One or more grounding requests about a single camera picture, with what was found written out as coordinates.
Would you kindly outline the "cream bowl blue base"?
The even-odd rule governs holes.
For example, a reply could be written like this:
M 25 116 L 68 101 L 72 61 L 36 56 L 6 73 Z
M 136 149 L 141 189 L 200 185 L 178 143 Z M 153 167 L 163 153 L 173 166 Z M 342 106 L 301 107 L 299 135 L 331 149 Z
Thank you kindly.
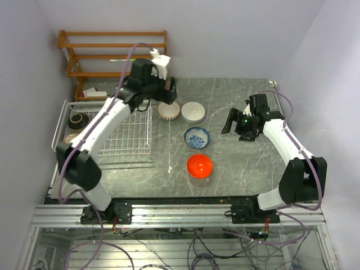
M 180 112 L 181 112 L 181 108 L 179 104 L 176 103 L 175 101 L 171 105 L 162 102 L 158 106 L 159 115 L 161 116 L 162 119 L 167 121 L 172 121 L 178 118 Z

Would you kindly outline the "plain white bowl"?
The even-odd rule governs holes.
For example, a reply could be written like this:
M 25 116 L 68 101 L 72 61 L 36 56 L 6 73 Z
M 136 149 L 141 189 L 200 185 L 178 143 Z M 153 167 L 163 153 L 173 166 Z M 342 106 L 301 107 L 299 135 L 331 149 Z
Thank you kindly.
M 205 108 L 198 102 L 188 102 L 181 108 L 181 114 L 188 123 L 196 124 L 205 117 Z

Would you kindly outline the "blue floral bowl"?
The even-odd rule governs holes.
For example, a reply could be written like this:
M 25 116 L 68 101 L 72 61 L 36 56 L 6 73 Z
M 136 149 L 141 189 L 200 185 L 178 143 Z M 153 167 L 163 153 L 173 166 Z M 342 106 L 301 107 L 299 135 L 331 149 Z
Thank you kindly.
M 191 127 L 184 134 L 184 141 L 192 149 L 203 149 L 210 142 L 208 131 L 202 127 Z

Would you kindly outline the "brown patterned bowl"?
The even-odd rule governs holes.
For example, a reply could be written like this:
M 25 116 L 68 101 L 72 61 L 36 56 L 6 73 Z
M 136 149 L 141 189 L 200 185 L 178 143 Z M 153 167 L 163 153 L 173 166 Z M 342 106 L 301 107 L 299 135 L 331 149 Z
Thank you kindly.
M 73 114 L 67 121 L 67 126 L 74 132 L 81 132 L 89 123 L 88 115 L 77 112 Z

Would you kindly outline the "black bowl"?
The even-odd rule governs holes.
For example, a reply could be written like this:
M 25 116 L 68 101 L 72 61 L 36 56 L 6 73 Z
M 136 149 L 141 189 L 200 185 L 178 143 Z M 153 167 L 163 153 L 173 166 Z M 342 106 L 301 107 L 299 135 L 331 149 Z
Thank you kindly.
M 65 143 L 70 143 L 74 138 L 76 138 L 79 133 L 70 133 L 64 138 Z

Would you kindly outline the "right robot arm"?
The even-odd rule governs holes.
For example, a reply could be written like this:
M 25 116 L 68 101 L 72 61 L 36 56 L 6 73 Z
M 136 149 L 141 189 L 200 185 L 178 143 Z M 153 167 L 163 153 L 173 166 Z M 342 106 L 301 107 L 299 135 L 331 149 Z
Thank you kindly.
M 273 221 L 279 210 L 289 206 L 305 208 L 305 203 L 315 202 L 316 206 L 306 207 L 316 211 L 321 207 L 325 192 L 327 162 L 315 157 L 294 136 L 287 125 L 287 118 L 278 110 L 271 110 L 266 92 L 251 95 L 242 111 L 232 108 L 221 133 L 227 134 L 232 123 L 240 141 L 253 142 L 264 134 L 274 145 L 285 163 L 285 171 L 276 188 L 254 196 L 241 196 L 225 216 L 234 224 Z

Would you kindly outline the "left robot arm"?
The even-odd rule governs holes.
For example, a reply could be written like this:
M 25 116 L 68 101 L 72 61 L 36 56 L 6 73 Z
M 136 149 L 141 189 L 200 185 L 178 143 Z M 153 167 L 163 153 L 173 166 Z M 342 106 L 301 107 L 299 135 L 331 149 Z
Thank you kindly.
M 170 57 L 166 55 L 152 60 L 135 59 L 130 74 L 120 80 L 114 95 L 106 100 L 86 128 L 70 143 L 57 145 L 60 179 L 78 186 L 78 192 L 88 203 L 83 209 L 81 224 L 112 223 L 118 218 L 123 224 L 131 222 L 131 208 L 116 204 L 103 188 L 96 157 L 115 128 L 144 100 L 172 104 L 177 98 L 176 80 L 167 76 L 169 62 Z

